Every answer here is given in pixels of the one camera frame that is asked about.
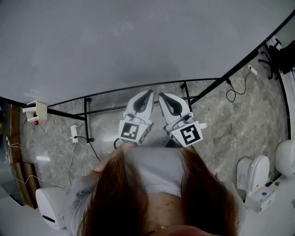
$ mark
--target marble floor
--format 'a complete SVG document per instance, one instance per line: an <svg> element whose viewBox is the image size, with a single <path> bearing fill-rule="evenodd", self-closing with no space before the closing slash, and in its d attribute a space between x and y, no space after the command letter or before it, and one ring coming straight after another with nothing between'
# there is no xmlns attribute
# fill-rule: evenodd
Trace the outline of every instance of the marble floor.
<svg viewBox="0 0 295 236"><path fill-rule="evenodd" d="M279 142L288 139L287 117L279 81L268 80L269 68L258 62L261 56L252 60L252 66L258 76L249 74L245 95L237 95L236 100L229 102L225 94L230 89L227 83L221 84L205 97L192 105L195 120L207 123L203 132L204 140L195 144L195 149L204 159L207 166L221 180L236 182L236 165L242 157L251 159L266 155L270 159L271 171L274 170L274 159ZM248 73L245 66L230 79L236 91L244 90L244 77ZM213 81L189 82L191 96L199 94ZM159 92L169 92L185 96L180 83L136 88L92 97L89 110L125 105L138 92L153 89L155 97ZM83 101L75 101L76 112L83 112ZM53 109L74 113L73 102L57 105ZM95 138L92 143L97 154L103 159L113 150L113 141L117 138L119 121L123 110L89 115L89 135ZM151 133L144 141L145 146L164 146L169 137L163 131L165 120L159 105L154 105L151 119L155 123ZM48 121L35 126L26 123L21 134L23 159L35 164L39 178L66 187L70 186L68 170L71 162L71 151L66 141L71 136L70 126L80 121L55 115L48 115ZM85 136L85 126L78 128L78 134ZM87 172L98 162L93 150L86 141L79 139L76 153L85 160ZM38 160L47 157L50 161ZM85 174L80 158L74 156L70 180ZM42 187L51 186L40 182Z"/></svg>

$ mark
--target long brown hair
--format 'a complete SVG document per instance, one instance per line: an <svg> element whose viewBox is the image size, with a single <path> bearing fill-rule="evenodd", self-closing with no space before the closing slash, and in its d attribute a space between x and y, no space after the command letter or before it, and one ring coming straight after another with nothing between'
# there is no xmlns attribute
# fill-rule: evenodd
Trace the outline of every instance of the long brown hair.
<svg viewBox="0 0 295 236"><path fill-rule="evenodd" d="M181 186L186 224L207 233L237 236L233 195L208 170L193 149L182 149L185 175ZM136 168L121 152L111 159L97 181L79 227L80 236L146 234L148 196Z"/></svg>

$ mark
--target person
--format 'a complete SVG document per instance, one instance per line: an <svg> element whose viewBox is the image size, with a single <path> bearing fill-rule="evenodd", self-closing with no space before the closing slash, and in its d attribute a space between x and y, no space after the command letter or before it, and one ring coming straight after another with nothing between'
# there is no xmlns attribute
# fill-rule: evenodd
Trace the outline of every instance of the person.
<svg viewBox="0 0 295 236"><path fill-rule="evenodd" d="M245 209L193 148L121 145L69 193L74 236L237 236Z"/></svg>

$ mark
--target black mesh chair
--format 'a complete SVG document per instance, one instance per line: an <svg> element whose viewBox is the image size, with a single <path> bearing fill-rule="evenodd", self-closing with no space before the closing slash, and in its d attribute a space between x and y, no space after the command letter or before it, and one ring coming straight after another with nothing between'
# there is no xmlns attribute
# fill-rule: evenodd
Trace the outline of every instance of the black mesh chair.
<svg viewBox="0 0 295 236"><path fill-rule="evenodd" d="M261 52L261 54L265 54L268 61L258 60L271 67L271 75L268 77L269 79L272 79L274 72L279 76L278 70L283 74L286 74L295 67L295 41L292 41L287 47L282 48L281 50L277 49L278 44L281 44L281 42L278 39L276 39L276 41L277 43L275 46L269 46L267 48L270 57L265 52Z"/></svg>

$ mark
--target white robotic hand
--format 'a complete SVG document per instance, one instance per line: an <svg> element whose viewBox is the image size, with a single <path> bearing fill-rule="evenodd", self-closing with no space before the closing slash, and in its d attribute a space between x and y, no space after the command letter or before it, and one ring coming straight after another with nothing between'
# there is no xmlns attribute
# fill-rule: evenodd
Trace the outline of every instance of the white robotic hand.
<svg viewBox="0 0 295 236"><path fill-rule="evenodd" d="M203 139L201 129L207 124L199 124L189 111L189 106L180 97L173 94L160 93L159 103L167 125L167 135L178 145L188 147Z"/></svg>
<svg viewBox="0 0 295 236"><path fill-rule="evenodd" d="M124 142L140 145L151 131L153 91L143 91L128 102L124 119L120 121L118 137Z"/></svg>

